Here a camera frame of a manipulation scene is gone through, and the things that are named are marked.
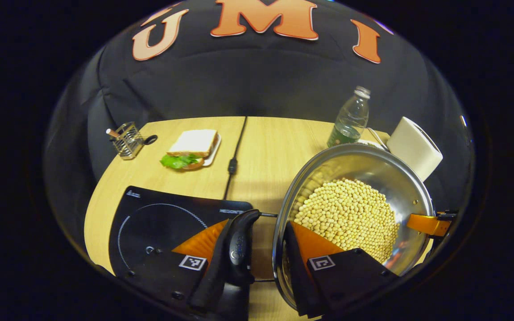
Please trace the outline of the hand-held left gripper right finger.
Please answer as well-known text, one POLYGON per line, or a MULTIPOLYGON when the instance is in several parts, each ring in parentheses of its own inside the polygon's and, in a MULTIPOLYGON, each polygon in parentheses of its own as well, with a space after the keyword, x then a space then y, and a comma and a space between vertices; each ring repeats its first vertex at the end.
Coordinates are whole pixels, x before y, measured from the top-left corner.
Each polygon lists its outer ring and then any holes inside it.
POLYGON ((343 250, 289 222, 284 234, 290 284, 299 315, 335 315, 359 305, 398 276, 365 250, 343 250))

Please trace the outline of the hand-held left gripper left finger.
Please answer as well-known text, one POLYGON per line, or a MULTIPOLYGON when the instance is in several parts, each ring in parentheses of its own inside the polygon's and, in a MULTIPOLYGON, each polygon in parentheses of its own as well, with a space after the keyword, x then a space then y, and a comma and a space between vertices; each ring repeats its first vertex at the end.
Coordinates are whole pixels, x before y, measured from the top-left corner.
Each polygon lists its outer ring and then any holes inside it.
POLYGON ((171 250, 147 254, 126 282, 183 319, 248 319, 250 226, 226 219, 171 250))

